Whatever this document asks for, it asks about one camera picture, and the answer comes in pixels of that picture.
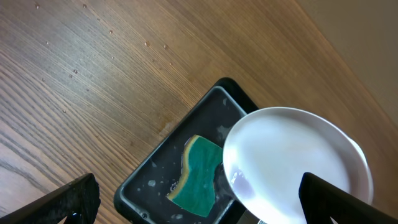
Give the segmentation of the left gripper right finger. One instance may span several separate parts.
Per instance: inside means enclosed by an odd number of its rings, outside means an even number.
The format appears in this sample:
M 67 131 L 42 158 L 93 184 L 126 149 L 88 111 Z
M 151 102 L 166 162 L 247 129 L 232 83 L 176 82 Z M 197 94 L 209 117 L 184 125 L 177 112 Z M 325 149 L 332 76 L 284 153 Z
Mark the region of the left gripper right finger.
M 397 219 L 309 172 L 302 177 L 298 195 L 308 224 L 397 224 Z

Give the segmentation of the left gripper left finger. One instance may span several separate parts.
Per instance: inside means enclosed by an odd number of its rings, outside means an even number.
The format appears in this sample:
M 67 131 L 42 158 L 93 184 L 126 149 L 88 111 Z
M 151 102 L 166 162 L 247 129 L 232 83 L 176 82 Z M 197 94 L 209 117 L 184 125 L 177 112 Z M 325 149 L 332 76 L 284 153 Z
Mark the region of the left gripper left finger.
M 100 203 L 99 184 L 88 173 L 2 217 L 1 223 L 93 224 Z

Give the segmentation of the white plate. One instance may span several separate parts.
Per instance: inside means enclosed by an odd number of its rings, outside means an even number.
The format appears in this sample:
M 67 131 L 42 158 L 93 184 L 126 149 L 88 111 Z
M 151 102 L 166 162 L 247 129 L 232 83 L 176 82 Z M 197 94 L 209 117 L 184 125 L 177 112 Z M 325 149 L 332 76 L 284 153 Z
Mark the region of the white plate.
M 306 172 L 373 201 L 360 146 L 331 122 L 296 108 L 264 108 L 241 118 L 224 142 L 223 167 L 236 198 L 265 223 L 305 223 L 299 186 Z

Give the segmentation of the green yellow sponge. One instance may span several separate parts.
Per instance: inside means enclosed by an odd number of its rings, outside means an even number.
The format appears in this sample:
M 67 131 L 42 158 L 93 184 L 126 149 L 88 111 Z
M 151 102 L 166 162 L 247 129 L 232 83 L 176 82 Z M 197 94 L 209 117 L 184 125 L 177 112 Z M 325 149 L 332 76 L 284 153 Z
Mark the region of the green yellow sponge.
M 184 146 L 181 176 L 167 199 L 200 217 L 207 217 L 215 202 L 215 170 L 221 164 L 223 150 L 206 138 L 194 135 Z

